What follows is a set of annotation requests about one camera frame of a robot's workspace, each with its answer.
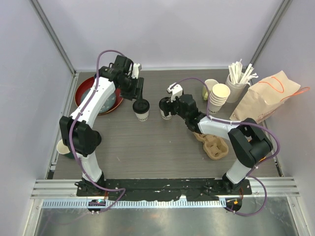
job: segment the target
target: floor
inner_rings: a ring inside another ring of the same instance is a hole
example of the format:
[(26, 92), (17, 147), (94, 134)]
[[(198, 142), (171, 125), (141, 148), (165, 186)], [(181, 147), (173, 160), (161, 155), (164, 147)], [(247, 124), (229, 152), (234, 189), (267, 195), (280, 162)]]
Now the floor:
[[(263, 198), (245, 198), (241, 212), (254, 212)], [(298, 236), (286, 197), (268, 198), (265, 209), (243, 217), (220, 208), (42, 209), (35, 236)]]
[[(80, 73), (77, 86), (94, 73)], [(98, 116), (94, 130), (102, 136), (96, 149), (100, 168), (106, 178), (184, 178), (221, 177), (234, 163), (236, 157), (231, 143), (229, 154), (211, 160), (201, 142), (187, 129), (178, 117), (163, 120), (158, 102), (168, 96), (166, 89), (183, 78), (197, 77), (203, 80), (216, 79), (225, 83), (228, 70), (169, 70), (142, 71), (145, 78), (143, 97), (150, 102), (149, 118), (139, 122), (132, 110), (133, 102), (124, 100), (112, 113)], [(198, 81), (181, 83), (186, 94), (192, 94), (198, 108), (206, 112), (206, 102), (201, 97), (202, 85)], [(237, 103), (226, 103), (214, 116), (228, 119)], [(277, 177), (273, 161), (259, 166), (257, 177)], [(54, 179), (79, 179), (81, 170), (73, 159), (60, 155)]]

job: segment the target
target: red bowl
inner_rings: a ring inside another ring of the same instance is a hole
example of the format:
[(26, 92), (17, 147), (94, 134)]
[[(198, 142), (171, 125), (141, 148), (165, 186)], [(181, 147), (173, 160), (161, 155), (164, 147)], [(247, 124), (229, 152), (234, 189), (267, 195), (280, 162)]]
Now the red bowl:
[[(93, 84), (94, 84), (94, 77), (90, 77), (89, 79), (85, 80), (82, 84), (80, 84), (74, 96), (74, 101), (77, 106), (80, 106), (81, 97), (84, 94), (84, 92), (92, 88)], [(123, 101), (123, 98), (120, 97), (120, 88), (117, 88), (115, 90), (115, 94), (116, 94), (116, 101), (114, 105), (112, 106), (112, 108), (109, 109), (107, 112), (98, 114), (99, 116), (112, 112), (121, 104), (121, 102)]]

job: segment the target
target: white wall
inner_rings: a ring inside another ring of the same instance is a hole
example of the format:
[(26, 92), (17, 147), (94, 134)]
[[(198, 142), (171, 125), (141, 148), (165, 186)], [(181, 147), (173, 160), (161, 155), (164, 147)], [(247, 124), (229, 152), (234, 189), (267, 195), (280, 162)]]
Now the white wall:
[(268, 120), (281, 141), (280, 162), (294, 176), (314, 228), (315, 1), (294, 0), (255, 65), (261, 78), (283, 70), (312, 90), (289, 99)]
[(1, 1), (0, 22), (0, 234), (20, 236), (71, 74), (29, 1)]
[(281, 0), (40, 0), (73, 66), (123, 52), (145, 68), (248, 64)]

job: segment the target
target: orange bag handle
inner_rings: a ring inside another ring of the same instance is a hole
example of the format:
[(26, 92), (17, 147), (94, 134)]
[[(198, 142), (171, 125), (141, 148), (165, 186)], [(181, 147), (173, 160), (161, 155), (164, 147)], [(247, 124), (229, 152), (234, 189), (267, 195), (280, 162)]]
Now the orange bag handle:
[[(279, 93), (284, 93), (284, 86), (283, 86), (283, 84), (281, 83), (281, 81), (278, 80), (278, 79), (277, 79), (276, 77), (274, 77), (274, 76), (272, 76), (271, 78), (277, 80), (277, 81), (280, 83), (280, 85), (281, 85), (281, 87), (282, 87), (282, 91), (277, 90), (277, 89), (276, 89), (275, 87), (273, 87), (269, 82), (259, 81), (258, 83), (265, 83), (265, 84), (268, 84), (268, 85), (269, 85), (270, 87), (272, 87), (275, 91), (277, 91), (277, 92), (279, 92)], [(282, 100), (284, 100), (284, 99), (286, 99), (286, 98), (288, 98), (288, 97), (293, 97), (293, 96), (302, 94), (302, 93), (304, 93), (304, 92), (309, 91), (310, 89), (311, 89), (311, 87), (300, 88), (300, 89), (297, 90), (297, 92), (295, 92), (294, 94), (292, 94), (292, 95), (290, 95), (290, 96), (287, 96), (287, 97), (284, 97), (284, 98), (281, 99), (280, 101), (282, 101)]]
[(278, 80), (278, 79), (277, 79), (276, 77), (274, 77), (274, 76), (272, 76), (271, 78), (277, 80), (277, 81), (280, 83), (280, 85), (281, 85), (281, 87), (282, 87), (282, 92), (279, 91), (279, 90), (277, 90), (275, 87), (273, 87), (269, 82), (259, 81), (258, 83), (265, 83), (265, 84), (268, 84), (268, 85), (269, 85), (270, 87), (272, 87), (275, 91), (277, 91), (277, 92), (279, 92), (279, 93), (284, 93), (284, 86), (283, 86), (283, 84), (281, 83), (281, 81)]

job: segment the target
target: brown paper bag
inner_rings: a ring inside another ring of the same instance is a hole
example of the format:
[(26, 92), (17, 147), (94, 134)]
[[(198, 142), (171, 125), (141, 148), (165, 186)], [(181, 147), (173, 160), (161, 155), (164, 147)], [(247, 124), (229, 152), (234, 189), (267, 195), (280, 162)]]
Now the brown paper bag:
[(289, 80), (283, 71), (264, 78), (249, 87), (230, 119), (253, 118), (257, 123), (260, 123), (271, 116), (299, 88), (300, 85)]

